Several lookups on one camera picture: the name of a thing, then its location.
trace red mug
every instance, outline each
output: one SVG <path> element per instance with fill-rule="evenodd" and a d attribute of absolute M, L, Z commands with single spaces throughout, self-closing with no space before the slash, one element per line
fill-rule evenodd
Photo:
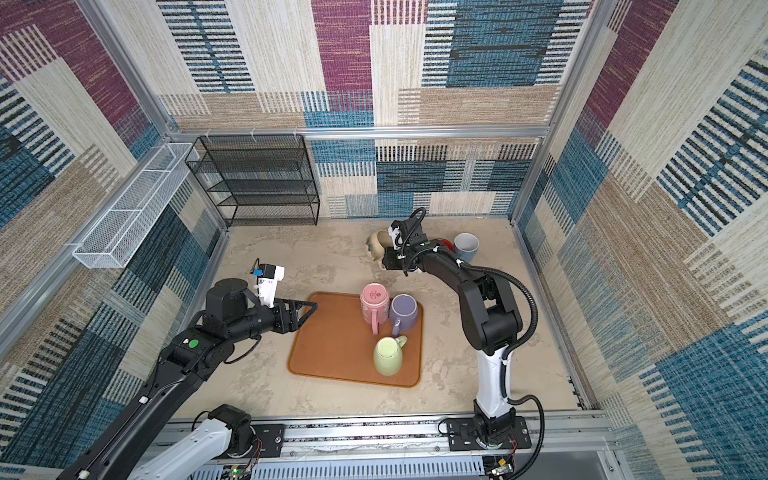
<path fill-rule="evenodd" d="M 369 283 L 360 293 L 362 317 L 370 324 L 374 335 L 379 333 L 379 325 L 389 318 L 389 292 L 381 283 Z"/>

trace white wire basket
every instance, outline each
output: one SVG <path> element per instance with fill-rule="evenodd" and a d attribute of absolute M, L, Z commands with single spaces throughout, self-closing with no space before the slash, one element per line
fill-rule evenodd
<path fill-rule="evenodd" d="M 88 232 L 73 256 L 87 268 L 125 268 L 176 194 L 197 157 L 190 143 L 161 147 L 112 207 Z"/>

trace concrete floor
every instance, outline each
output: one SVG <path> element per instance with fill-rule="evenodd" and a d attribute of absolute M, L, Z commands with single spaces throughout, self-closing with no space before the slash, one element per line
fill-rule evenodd
<path fill-rule="evenodd" d="M 477 359 L 462 332 L 458 297 L 432 275 L 405 277 L 400 272 L 382 271 L 366 255 L 368 235 L 390 223 L 321 219 L 317 226 L 309 227 L 233 228 L 217 280 L 248 280 L 251 264 L 260 257 L 263 262 L 286 267 L 286 278 L 277 287 L 280 298 L 304 300 L 316 291 L 359 293 L 370 282 L 383 284 L 391 296 L 412 294 L 424 306 L 422 379 L 417 386 L 405 389 L 294 375 L 287 363 L 295 334 L 267 333 L 250 356 L 220 366 L 176 416 L 194 417 L 222 403 L 254 416 L 471 411 L 478 389 Z M 507 220 L 427 217 L 423 228 L 431 238 L 452 240 L 462 231 L 473 233 L 480 239 L 480 250 L 472 261 L 475 265 L 500 268 L 531 285 Z M 514 287 L 512 290 L 525 330 L 530 319 L 528 305 Z M 250 342 L 243 342 L 235 355 L 249 346 Z M 515 350 L 511 385 L 514 397 L 533 393 L 547 410 L 577 408 L 547 318 L 540 318 L 536 334 Z M 535 405 L 524 404 L 521 409 L 533 410 Z"/>

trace patterned wall panel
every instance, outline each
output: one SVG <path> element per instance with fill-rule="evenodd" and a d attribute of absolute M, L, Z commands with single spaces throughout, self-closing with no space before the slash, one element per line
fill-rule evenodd
<path fill-rule="evenodd" d="M 0 11 L 2 311 L 159 135 L 74 1 Z"/>
<path fill-rule="evenodd" d="M 621 0 L 599 42 L 518 224 L 583 393 L 638 478 L 768 478 L 768 4 Z"/>
<path fill-rule="evenodd" d="M 307 142 L 320 216 L 507 215 L 539 138 Z"/>
<path fill-rule="evenodd" d="M 225 129 L 547 123 L 592 2 L 105 4 L 176 124 Z"/>
<path fill-rule="evenodd" d="M 186 180 L 124 270 L 76 269 L 3 359 L 0 462 L 64 468 L 104 431 L 180 329 L 219 235 Z"/>

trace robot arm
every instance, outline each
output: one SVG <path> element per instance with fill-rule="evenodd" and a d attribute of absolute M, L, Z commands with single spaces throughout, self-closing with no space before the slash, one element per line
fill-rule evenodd
<path fill-rule="evenodd" d="M 478 351 L 479 387 L 473 424 L 479 445 L 490 447 L 502 444 L 516 425 L 514 406 L 528 400 L 536 402 L 541 430 L 531 461 L 518 473 L 522 475 L 541 450 L 544 439 L 543 408 L 534 396 L 510 399 L 506 376 L 512 350 L 528 341 L 536 329 L 536 303 L 525 285 L 508 273 L 470 265 L 447 247 L 430 240 L 421 228 L 425 215 L 425 210 L 420 208 L 410 218 L 392 223 L 389 234 L 395 246 L 385 248 L 382 262 L 387 270 L 402 270 L 406 275 L 417 269 L 431 273 L 458 294 L 464 335 L 472 348 Z M 521 338 L 518 334 L 522 331 L 522 319 L 510 283 L 523 292 L 531 308 L 531 323 Z M 486 306 L 486 300 L 495 303 Z"/>
<path fill-rule="evenodd" d="M 248 300 L 253 303 L 250 308 Z M 317 310 L 316 303 L 281 299 L 273 301 L 272 308 L 263 305 L 248 290 L 244 280 L 226 279 L 217 282 L 207 292 L 206 309 L 195 316 L 195 323 L 202 317 L 202 324 L 190 326 L 163 348 L 154 372 L 139 393 L 89 450 L 58 478 L 128 478 L 144 451 L 181 404 L 210 378 L 221 363 L 233 363 L 242 358 L 227 361 L 234 352 L 235 343 L 245 339 L 258 342 L 261 335 L 269 331 L 295 332 Z M 299 317 L 299 310 L 304 306 L 308 306 L 309 310 Z M 230 431 L 224 452 L 243 454 L 253 443 L 250 416 L 234 407 L 224 406 L 214 410 L 206 422 L 209 422 L 207 428 L 217 431 L 216 441 L 207 441 L 209 448 L 216 450 L 221 448 L 216 447 L 219 443 L 224 445 L 227 435 L 221 431 L 220 423 Z M 187 454 L 195 451 L 191 447 L 184 450 Z M 202 462 L 198 465 L 213 457 L 200 458 Z"/>

